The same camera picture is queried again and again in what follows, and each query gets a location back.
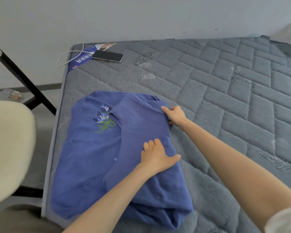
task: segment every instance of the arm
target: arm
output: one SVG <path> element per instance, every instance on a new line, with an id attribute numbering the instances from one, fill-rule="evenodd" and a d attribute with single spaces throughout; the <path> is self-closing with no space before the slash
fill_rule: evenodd
<path id="1" fill-rule="evenodd" d="M 119 184 L 105 194 L 64 233 L 109 233 L 112 232 L 122 213 L 142 185 L 155 174 L 164 171 L 179 161 L 180 155 L 168 157 L 158 139 L 144 143 L 141 163 Z"/>
<path id="2" fill-rule="evenodd" d="M 291 189 L 266 169 L 188 120 L 179 106 L 163 112 L 193 141 L 240 206 L 264 231 L 277 212 L 291 207 Z"/>

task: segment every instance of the cream chair seat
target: cream chair seat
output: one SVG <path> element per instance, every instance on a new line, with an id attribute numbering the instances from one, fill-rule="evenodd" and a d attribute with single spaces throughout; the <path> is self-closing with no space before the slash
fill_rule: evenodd
<path id="1" fill-rule="evenodd" d="M 20 186 L 36 143 L 36 121 L 21 103 L 0 101 L 0 202 Z"/>

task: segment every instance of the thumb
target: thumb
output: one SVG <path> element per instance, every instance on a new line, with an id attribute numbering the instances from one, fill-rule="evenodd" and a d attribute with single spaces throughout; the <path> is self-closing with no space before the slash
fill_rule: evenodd
<path id="1" fill-rule="evenodd" d="M 164 113 L 166 113 L 166 114 L 168 115 L 168 113 L 169 113 L 170 110 L 169 110 L 167 107 L 162 106 L 161 109 L 162 109 L 162 111 L 163 111 Z"/>
<path id="2" fill-rule="evenodd" d="M 176 164 L 176 162 L 178 162 L 181 158 L 181 155 L 179 154 L 176 154 L 172 157 L 168 157 L 168 164 L 169 164 L 169 167 L 171 166 L 174 166 Z"/>

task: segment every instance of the floral embroidery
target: floral embroidery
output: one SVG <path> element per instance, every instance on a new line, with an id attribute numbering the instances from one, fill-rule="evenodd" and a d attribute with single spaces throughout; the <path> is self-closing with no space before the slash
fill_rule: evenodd
<path id="1" fill-rule="evenodd" d="M 100 113 L 99 111 L 97 112 L 97 115 L 99 116 L 99 118 L 94 118 L 94 121 L 99 123 L 99 127 L 101 127 L 101 129 L 99 129 L 97 131 L 97 133 L 103 132 L 105 129 L 111 130 L 109 128 L 110 127 L 115 127 L 116 123 L 109 117 L 109 112 L 110 112 L 110 108 L 104 104 L 101 104 L 101 111 L 102 113 Z"/>

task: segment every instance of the hand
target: hand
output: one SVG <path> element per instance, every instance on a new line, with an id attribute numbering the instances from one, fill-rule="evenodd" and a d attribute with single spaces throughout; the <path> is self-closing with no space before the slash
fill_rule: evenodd
<path id="1" fill-rule="evenodd" d="M 145 142 L 143 149 L 140 165 L 145 166 L 152 176 L 175 165 L 181 158 L 179 154 L 168 157 L 159 139 L 149 141 L 148 143 Z"/>
<path id="2" fill-rule="evenodd" d="M 180 106 L 174 106 L 170 110 L 162 106 L 162 111 L 167 114 L 168 118 L 170 119 L 169 124 L 175 124 L 181 128 L 181 125 L 187 120 L 183 110 Z"/>

